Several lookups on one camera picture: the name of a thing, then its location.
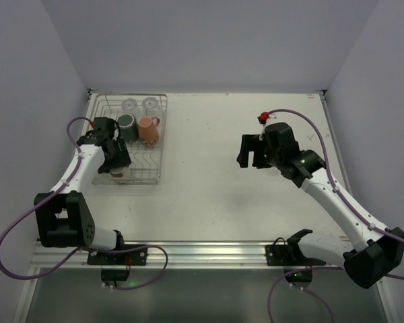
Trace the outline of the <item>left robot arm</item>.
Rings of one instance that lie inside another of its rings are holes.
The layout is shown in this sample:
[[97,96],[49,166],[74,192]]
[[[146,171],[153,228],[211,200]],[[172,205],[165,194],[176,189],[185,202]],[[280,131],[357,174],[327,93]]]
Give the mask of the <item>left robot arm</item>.
[[34,199],[41,244],[46,248],[114,250],[119,232],[96,225],[84,194],[96,174],[115,172],[131,160],[121,136],[88,132],[76,143],[73,159],[62,178],[48,193]]

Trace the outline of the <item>metal tin cup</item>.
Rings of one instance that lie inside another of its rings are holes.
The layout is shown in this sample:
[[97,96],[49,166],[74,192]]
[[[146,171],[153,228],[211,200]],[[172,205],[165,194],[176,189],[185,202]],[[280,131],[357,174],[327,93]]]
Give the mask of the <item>metal tin cup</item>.
[[113,178],[130,178],[132,176],[132,171],[129,167],[114,168],[109,171],[109,174]]

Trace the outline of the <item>orange ceramic mug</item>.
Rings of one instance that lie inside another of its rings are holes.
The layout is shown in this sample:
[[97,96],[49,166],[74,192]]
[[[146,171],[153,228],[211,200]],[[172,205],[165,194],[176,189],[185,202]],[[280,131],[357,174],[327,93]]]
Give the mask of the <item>orange ceramic mug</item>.
[[160,119],[158,117],[144,117],[138,122],[139,137],[147,144],[153,145],[159,141],[160,135],[158,126]]

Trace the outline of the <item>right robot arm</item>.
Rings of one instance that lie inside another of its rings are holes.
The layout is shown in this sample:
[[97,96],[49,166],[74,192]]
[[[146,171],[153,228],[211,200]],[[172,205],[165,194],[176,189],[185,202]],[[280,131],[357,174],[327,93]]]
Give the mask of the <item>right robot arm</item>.
[[288,124],[273,123],[260,135],[243,135],[237,162],[241,168],[277,168],[311,196],[347,237],[342,240],[301,229],[283,244],[266,246],[268,254],[293,265],[321,260],[338,266],[365,289],[400,265],[404,231],[389,229],[352,199],[336,179],[329,179],[324,159],[313,150],[300,149]]

